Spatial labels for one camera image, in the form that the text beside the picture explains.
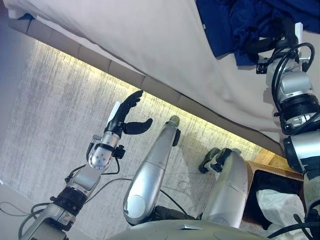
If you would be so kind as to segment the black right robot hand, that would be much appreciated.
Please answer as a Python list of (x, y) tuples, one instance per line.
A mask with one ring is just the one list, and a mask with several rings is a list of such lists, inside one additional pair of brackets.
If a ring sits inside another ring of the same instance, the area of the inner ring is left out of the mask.
[(275, 25), (277, 36), (256, 41), (248, 41), (245, 50), (248, 54), (264, 53), (280, 47), (292, 48), (302, 42), (303, 24), (284, 18)]

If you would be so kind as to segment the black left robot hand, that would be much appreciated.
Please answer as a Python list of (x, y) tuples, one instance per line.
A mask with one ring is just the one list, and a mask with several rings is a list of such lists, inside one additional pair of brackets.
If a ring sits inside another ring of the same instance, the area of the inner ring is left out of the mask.
[(110, 120), (104, 129), (104, 132), (112, 132), (117, 134), (120, 138), (122, 133), (126, 135), (139, 135), (145, 133), (152, 125), (153, 119), (149, 118), (145, 122), (127, 122), (125, 119), (130, 112), (130, 109), (135, 107), (141, 100), (143, 90), (138, 90), (129, 95), (117, 109), (114, 117)]

